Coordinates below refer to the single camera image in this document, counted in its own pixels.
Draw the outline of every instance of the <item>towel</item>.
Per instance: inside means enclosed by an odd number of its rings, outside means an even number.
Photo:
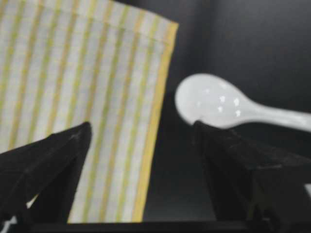
[[[142,220],[176,30],[110,0],[0,0],[0,151],[92,124],[69,222]]]

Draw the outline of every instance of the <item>spoon handle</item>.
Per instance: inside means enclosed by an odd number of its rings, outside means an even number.
[[[273,108],[255,103],[255,121],[276,124],[284,127],[311,132],[311,114],[279,108]]]

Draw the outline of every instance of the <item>dark surface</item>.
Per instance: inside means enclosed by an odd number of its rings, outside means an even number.
[[[311,1],[122,0],[179,23],[144,220],[213,220],[201,163],[173,96],[185,77],[216,74],[262,104],[311,112]],[[311,134],[265,124],[243,136],[310,157]]]
[[[148,222],[14,225],[14,233],[136,233],[136,232],[205,232],[205,233],[268,233],[263,221],[218,222]]]

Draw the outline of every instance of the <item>black background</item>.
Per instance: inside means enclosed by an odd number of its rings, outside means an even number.
[[[311,112],[310,0],[120,0],[179,23],[145,221],[214,220],[191,129],[174,92],[193,73],[218,75],[259,103]],[[243,136],[310,157],[311,134],[252,123]]]

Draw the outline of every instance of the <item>white ceramic spoon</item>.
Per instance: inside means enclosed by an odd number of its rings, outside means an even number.
[[[175,103],[189,124],[200,120],[218,128],[265,122],[311,132],[311,114],[258,104],[231,83],[210,74],[194,74],[178,86]]]

